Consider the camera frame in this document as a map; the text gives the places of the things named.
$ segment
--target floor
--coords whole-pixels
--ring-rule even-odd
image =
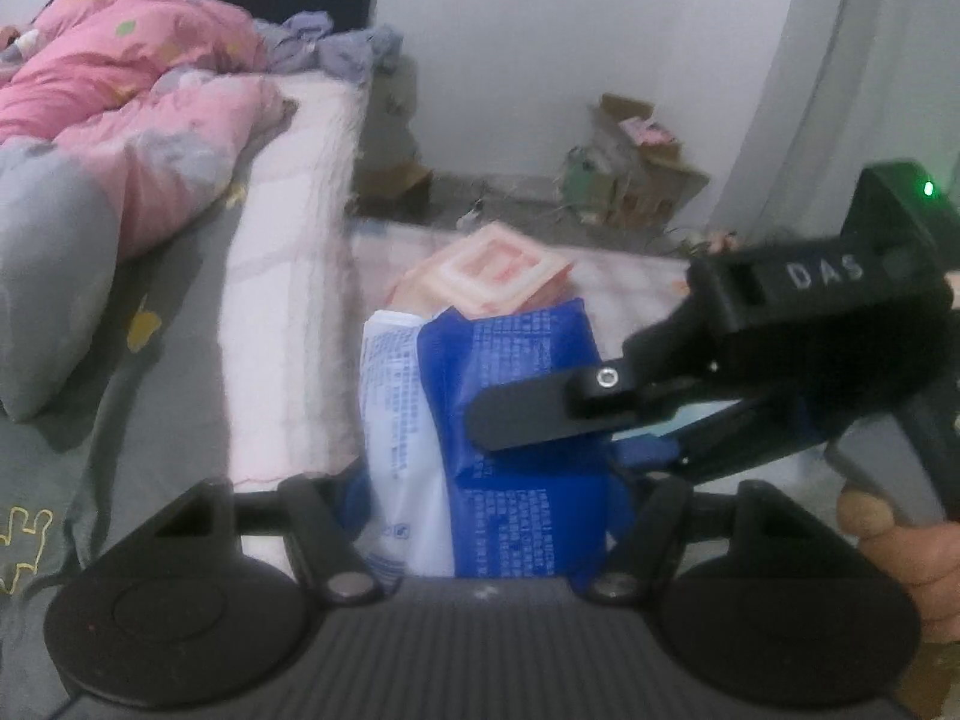
[[[482,221],[502,221],[546,245],[659,256],[672,255],[677,248],[662,230],[620,230],[582,223],[572,210],[559,204],[506,196],[480,179],[454,175],[434,176],[427,223],[440,230],[456,229],[457,220],[480,197],[484,201]]]

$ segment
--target blue package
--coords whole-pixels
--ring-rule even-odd
[[[453,309],[421,328],[421,381],[437,424],[458,577],[589,579],[605,554],[608,440],[578,437],[491,459],[464,430],[486,386],[600,362],[582,300],[471,322]]]

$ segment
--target screw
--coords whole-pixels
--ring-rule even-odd
[[[373,578],[359,571],[344,571],[334,574],[326,581],[326,589],[338,601],[353,601],[367,595],[375,585]]]
[[[597,384],[602,386],[603,389],[611,389],[619,381],[620,374],[616,372],[616,368],[602,367],[597,371]]]
[[[593,592],[608,601],[618,601],[637,594],[637,580],[630,574],[611,571],[596,578]]]

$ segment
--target finger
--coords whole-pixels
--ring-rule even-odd
[[[949,644],[960,640],[960,614],[946,620],[923,623],[923,641],[931,644]]]
[[[914,584],[907,591],[925,622],[946,620],[960,614],[960,568],[928,584]]]
[[[903,584],[927,584],[960,567],[960,524],[930,528],[895,526],[876,538],[864,538],[860,550],[874,565]]]
[[[890,504],[851,487],[837,500],[837,523],[841,531],[857,538],[881,536],[896,524]]]

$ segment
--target pink package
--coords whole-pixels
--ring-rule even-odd
[[[531,311],[563,298],[571,268],[565,257],[495,221],[408,271],[389,307],[426,319],[450,306],[468,319]]]

